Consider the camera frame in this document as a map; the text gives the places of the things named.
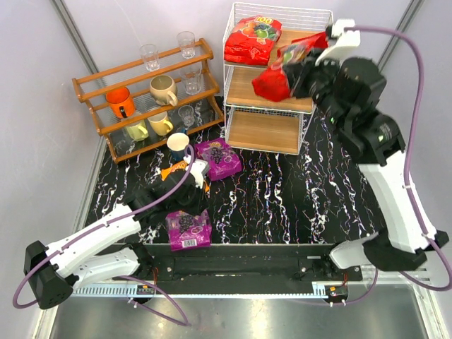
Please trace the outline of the red candy bag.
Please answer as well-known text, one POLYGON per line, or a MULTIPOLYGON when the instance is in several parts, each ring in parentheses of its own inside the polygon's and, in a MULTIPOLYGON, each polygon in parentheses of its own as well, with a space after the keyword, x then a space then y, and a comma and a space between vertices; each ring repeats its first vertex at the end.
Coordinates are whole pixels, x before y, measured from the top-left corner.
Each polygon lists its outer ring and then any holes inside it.
POLYGON ((274 18, 254 16, 241 19, 224 47, 224 60, 235 64, 267 66, 279 40, 282 23, 274 18))
POLYGON ((289 45, 279 48, 275 61, 252 80, 251 84, 254 93, 272 102, 280 102, 290 98, 283 66, 297 63, 306 57, 315 57, 312 51, 322 53, 327 47, 327 34, 326 32, 320 32, 293 40, 289 45))

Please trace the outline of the purple candy bag front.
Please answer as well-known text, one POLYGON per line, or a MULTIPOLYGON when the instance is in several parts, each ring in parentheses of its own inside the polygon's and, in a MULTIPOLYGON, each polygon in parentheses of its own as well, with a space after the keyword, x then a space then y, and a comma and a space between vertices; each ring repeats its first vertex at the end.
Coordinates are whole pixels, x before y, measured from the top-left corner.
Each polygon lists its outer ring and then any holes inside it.
POLYGON ((189 215, 183 211, 173 212, 165 218, 169 245, 172 251, 209 247, 212 225, 208 210, 200 215, 189 215))

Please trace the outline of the purple candy bag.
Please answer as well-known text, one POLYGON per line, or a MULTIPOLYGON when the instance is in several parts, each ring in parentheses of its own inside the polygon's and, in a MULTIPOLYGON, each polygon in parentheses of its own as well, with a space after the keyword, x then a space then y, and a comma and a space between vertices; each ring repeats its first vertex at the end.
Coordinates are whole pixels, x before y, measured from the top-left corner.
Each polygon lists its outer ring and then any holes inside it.
POLYGON ((242 162, 224 138, 216 138, 195 145, 198 158, 208 163, 208 178, 223 180, 242 171, 242 162))
POLYGON ((172 251, 209 247, 212 225, 208 210, 200 215, 189 215, 183 211, 173 212, 165 218, 169 245, 172 251))

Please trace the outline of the orange candy bag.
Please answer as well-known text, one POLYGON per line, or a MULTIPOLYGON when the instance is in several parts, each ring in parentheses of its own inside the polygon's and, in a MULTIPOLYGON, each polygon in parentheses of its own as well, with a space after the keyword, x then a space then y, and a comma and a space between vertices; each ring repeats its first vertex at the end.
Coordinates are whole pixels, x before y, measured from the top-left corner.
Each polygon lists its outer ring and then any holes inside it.
POLYGON ((175 165, 161 170, 161 180, 163 182, 177 184, 185 176, 188 170, 188 164, 182 160, 175 165))

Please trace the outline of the purple candy bag back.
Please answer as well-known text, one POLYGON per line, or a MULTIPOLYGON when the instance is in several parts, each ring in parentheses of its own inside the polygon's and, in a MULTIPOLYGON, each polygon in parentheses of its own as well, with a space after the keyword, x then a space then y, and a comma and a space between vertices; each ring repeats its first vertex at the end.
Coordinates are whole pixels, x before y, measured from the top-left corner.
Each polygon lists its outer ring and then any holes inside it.
POLYGON ((242 162, 224 138, 216 138, 195 145, 198 158, 208 163, 208 178, 223 180, 242 171, 242 162))

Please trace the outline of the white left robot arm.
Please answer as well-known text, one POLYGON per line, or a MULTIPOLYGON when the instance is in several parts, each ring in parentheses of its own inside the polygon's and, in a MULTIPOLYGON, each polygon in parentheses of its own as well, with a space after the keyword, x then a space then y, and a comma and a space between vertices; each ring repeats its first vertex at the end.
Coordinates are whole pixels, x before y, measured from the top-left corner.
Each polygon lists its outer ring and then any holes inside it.
POLYGON ((117 205, 110 214, 90 226, 57 242, 44 245, 40 241, 25 250, 25 277, 13 295, 13 306, 23 308, 18 297, 29 285, 38 305, 50 309, 67 300, 74 290, 110 278, 136 280, 137 274, 152 267, 147 250, 139 245, 103 255, 116 241, 140 232, 142 221, 177 212, 190 215, 203 212, 205 176, 208 169, 203 160, 195 158, 194 147, 182 148, 188 163, 161 179, 156 185, 133 194, 131 199, 117 205))

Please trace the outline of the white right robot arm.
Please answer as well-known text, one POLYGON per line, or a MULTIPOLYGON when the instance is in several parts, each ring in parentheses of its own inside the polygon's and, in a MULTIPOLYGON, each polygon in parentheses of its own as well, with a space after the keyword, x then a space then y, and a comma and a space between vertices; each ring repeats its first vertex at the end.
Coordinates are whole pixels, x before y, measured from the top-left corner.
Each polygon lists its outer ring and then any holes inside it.
POLYGON ((370 59, 339 62, 308 56, 295 66, 296 97, 310 97, 333 126, 342 147, 369 182, 386 223, 366 238, 335 245, 329 259, 339 269, 372 264, 382 271, 412 271, 426 253, 448 243, 445 231, 412 207, 419 197, 404 181, 408 152, 396 121, 377 108, 386 78, 370 59))

